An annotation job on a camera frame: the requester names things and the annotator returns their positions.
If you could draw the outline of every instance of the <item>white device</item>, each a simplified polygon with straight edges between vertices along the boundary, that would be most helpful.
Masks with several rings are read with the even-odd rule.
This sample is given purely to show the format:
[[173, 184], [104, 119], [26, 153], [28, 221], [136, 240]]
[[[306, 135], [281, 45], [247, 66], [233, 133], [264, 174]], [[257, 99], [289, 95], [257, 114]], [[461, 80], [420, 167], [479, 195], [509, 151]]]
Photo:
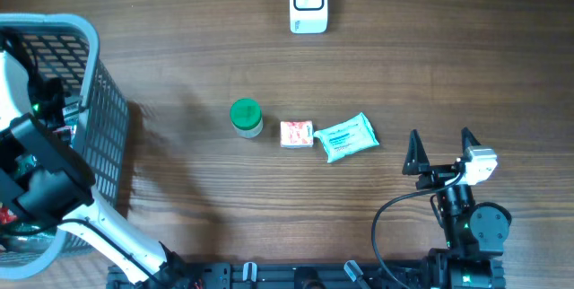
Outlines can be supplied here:
[[465, 157], [470, 159], [470, 162], [465, 163], [465, 176], [459, 184], [474, 186], [483, 182], [492, 175], [494, 168], [498, 165], [494, 150], [484, 145], [467, 147]]
[[328, 19], [328, 0], [289, 0], [293, 33], [322, 33]]
[[0, 53], [0, 131], [25, 113], [32, 112], [28, 96], [28, 72], [8, 52]]

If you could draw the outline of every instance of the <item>cable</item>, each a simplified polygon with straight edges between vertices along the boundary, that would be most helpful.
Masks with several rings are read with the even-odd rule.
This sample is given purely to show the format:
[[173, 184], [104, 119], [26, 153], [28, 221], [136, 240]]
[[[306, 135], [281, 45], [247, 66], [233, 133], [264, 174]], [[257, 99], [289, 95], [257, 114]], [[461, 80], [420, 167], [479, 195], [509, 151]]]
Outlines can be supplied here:
[[385, 264], [385, 261], [381, 257], [380, 253], [378, 252], [378, 246], [377, 246], [377, 221], [378, 221], [378, 218], [385, 211], [385, 209], [389, 208], [391, 205], [393, 205], [394, 203], [397, 203], [401, 200], [429, 195], [432, 193], [447, 190], [448, 188], [455, 186], [462, 179], [463, 175], [464, 175], [464, 173], [461, 171], [460, 173], [458, 173], [458, 175], [455, 178], [445, 182], [446, 186], [443, 186], [441, 188], [417, 191], [417, 192], [413, 192], [411, 194], [396, 197], [396, 198], [388, 201], [381, 208], [379, 208], [377, 213], [375, 214], [375, 218], [373, 219], [373, 224], [370, 228], [370, 240], [371, 240], [372, 245], [373, 245], [373, 250], [375, 250], [375, 255], [377, 256], [378, 263], [383, 268], [383, 270], [385, 270], [387, 272], [387, 274], [391, 277], [391, 279], [393, 279], [396, 283], [398, 283], [402, 287], [404, 287], [406, 289], [411, 289], [408, 285], [403, 284], [403, 282], [401, 282], [399, 279], [396, 278], [395, 275], [393, 275], [391, 270], [389, 270], [387, 265]]
[[3, 233], [8, 234], [10, 236], [32, 236], [32, 235], [40, 234], [41, 232], [45, 232], [49, 229], [52, 229], [54, 227], [57, 227], [59, 225], [63, 225], [66, 223], [78, 223], [80, 225], [87, 227], [92, 232], [96, 233], [96, 235], [100, 236], [107, 244], [109, 244], [110, 247], [112, 247], [114, 250], [118, 251], [125, 259], [132, 262], [134, 264], [134, 266], [136, 266], [143, 273], [145, 273], [145, 275], [148, 276], [154, 283], [156, 283], [157, 285], [163, 286], [166, 289], [170, 288], [168, 285], [162, 283], [157, 277], [152, 275], [152, 273], [150, 271], [148, 271], [144, 266], [142, 266], [131, 254], [128, 254], [127, 252], [125, 252], [114, 241], [112, 241], [106, 234], [104, 234], [102, 231], [98, 230], [94, 225], [90, 224], [90, 222], [88, 222], [88, 221], [84, 221], [81, 219], [75, 219], [75, 218], [65, 219], [63, 221], [60, 221], [59, 223], [52, 224], [50, 226], [45, 226], [45, 227], [42, 227], [38, 230], [29, 231], [29, 232], [10, 231], [9, 229], [6, 228], [7, 225], [3, 225], [2, 227], [0, 227], [0, 232], [3, 232]]
[[440, 218], [439, 210], [437, 209], [437, 206], [434, 205], [434, 200], [433, 200], [433, 199], [434, 199], [436, 196], [437, 196], [437, 194], [434, 194], [434, 195], [430, 196], [430, 199], [429, 199], [429, 201], [430, 201], [430, 207], [432, 207], [432, 213], [434, 213], [434, 216], [437, 217], [437, 222], [439, 222], [440, 228], [441, 228], [441, 229], [444, 229], [445, 226], [442, 224], [442, 218]]

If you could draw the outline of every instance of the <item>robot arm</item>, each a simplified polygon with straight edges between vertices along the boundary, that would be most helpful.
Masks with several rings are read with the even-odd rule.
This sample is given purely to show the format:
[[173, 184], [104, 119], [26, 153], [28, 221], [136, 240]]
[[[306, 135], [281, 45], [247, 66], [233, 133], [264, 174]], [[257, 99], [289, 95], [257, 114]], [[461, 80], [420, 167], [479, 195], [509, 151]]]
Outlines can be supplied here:
[[[106, 237], [112, 239], [119, 248], [130, 255], [141, 267], [144, 267], [149, 274], [158, 273], [161, 265], [167, 262], [166, 252], [161, 244], [128, 223], [108, 204], [95, 186], [91, 187], [91, 195], [93, 196], [91, 205], [77, 207], [64, 216], [63, 221], [79, 219], [90, 223]], [[84, 224], [64, 223], [60, 224], [58, 228], [90, 243], [94, 249], [120, 267], [132, 284], [144, 282], [149, 278], [134, 262], [124, 257], [116, 248]]]
[[[27, 153], [41, 166], [21, 171], [18, 160]], [[82, 238], [133, 284], [164, 288], [188, 276], [183, 260], [116, 212], [97, 190], [82, 157], [31, 114], [0, 132], [0, 168], [0, 201], [21, 221], [42, 223], [44, 230], [57, 226]]]
[[491, 176], [497, 155], [468, 128], [461, 135], [463, 155], [452, 164], [431, 165], [418, 132], [411, 133], [403, 174], [419, 175], [417, 194], [436, 194], [440, 213], [431, 203], [448, 247], [430, 250], [423, 281], [438, 288], [504, 288], [501, 262], [495, 258], [504, 252], [512, 216], [494, 203], [477, 205], [471, 190]]

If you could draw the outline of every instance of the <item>red object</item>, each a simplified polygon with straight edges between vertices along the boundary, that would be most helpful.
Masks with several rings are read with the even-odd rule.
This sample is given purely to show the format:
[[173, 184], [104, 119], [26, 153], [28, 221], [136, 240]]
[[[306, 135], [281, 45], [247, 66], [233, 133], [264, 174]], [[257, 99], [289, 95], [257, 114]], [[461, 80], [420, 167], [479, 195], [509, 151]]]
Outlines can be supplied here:
[[313, 122], [281, 122], [282, 147], [313, 146]]
[[12, 211], [10, 209], [8, 209], [8, 207], [0, 208], [0, 223], [2, 225], [11, 223], [17, 219], [18, 219], [18, 216], [16, 216], [14, 213], [12, 213]]
[[194, 283], [195, 289], [204, 289], [204, 284], [202, 284], [201, 279], [199, 279], [196, 283]]

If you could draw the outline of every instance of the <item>green cap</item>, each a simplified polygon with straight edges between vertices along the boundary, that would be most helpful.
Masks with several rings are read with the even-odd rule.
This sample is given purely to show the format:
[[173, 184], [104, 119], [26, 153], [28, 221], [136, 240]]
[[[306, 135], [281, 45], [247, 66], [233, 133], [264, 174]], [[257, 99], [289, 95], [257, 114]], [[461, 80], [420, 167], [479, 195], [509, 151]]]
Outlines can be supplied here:
[[261, 122], [261, 108], [256, 101], [241, 99], [231, 106], [230, 117], [236, 128], [249, 131]]

